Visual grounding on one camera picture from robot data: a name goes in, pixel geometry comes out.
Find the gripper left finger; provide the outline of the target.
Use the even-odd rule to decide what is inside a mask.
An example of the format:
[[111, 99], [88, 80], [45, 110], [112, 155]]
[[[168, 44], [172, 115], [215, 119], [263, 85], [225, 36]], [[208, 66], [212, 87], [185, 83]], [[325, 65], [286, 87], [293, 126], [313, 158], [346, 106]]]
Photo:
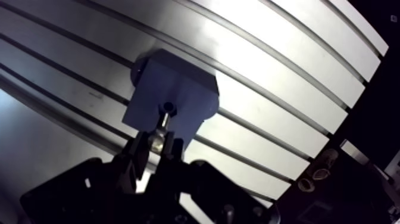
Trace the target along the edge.
[[33, 223], [107, 223], [115, 196], [135, 194], [149, 157], [148, 132], [128, 140], [111, 162], [93, 157], [20, 197]]

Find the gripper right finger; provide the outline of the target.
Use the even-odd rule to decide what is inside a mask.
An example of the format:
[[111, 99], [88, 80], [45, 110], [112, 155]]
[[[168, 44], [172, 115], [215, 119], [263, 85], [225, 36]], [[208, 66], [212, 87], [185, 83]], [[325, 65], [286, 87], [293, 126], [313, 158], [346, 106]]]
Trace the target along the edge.
[[183, 140], [165, 135], [156, 177], [161, 188], [158, 220], [190, 223], [195, 219], [179, 203], [180, 194], [193, 202], [214, 223], [280, 223], [277, 208], [267, 208], [205, 160], [185, 163]]

